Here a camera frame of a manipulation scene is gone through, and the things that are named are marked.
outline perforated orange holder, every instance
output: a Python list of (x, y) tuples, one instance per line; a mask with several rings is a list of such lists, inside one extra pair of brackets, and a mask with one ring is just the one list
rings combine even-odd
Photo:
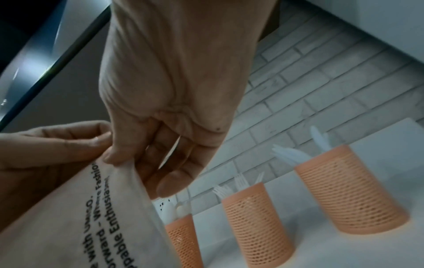
[(223, 199), (222, 205), (249, 268), (275, 268), (292, 256), (295, 249), (263, 183)]
[(182, 219), (165, 226), (169, 238), (180, 257), (183, 268), (203, 268), (202, 257), (194, 229), (193, 215), (189, 214)]
[(295, 171), (342, 232), (375, 234), (409, 219), (347, 145), (300, 164)]

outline hand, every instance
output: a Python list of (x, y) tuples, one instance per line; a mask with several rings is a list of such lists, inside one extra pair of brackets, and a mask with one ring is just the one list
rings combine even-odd
[(99, 81), (114, 133), (105, 162), (135, 156), (152, 199), (187, 187), (230, 128), (274, 4), (114, 0)]
[(0, 134), (0, 232), (111, 144), (105, 121)]

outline lattice pattern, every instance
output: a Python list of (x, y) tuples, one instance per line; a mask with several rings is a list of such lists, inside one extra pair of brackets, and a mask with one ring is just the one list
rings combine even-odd
[(203, 268), (193, 216), (188, 215), (166, 226), (183, 268)]
[(351, 234), (372, 234), (408, 221), (350, 148), (340, 152), (317, 166), (296, 169), (336, 227)]
[(262, 183), (223, 200), (238, 245), (250, 268), (274, 268), (294, 252)]

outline bag with black text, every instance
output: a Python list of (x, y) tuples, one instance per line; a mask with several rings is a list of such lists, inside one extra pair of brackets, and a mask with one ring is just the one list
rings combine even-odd
[(98, 160), (0, 234), (0, 267), (180, 268), (133, 161)]

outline white countertop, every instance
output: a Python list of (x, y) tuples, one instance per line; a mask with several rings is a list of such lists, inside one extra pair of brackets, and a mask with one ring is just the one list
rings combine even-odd
[[(424, 129), (410, 119), (363, 138), (351, 148), (411, 215), (382, 234), (336, 230), (294, 172), (265, 184), (296, 246), (282, 267), (423, 267)], [(194, 216), (205, 268), (247, 268), (221, 205)]]

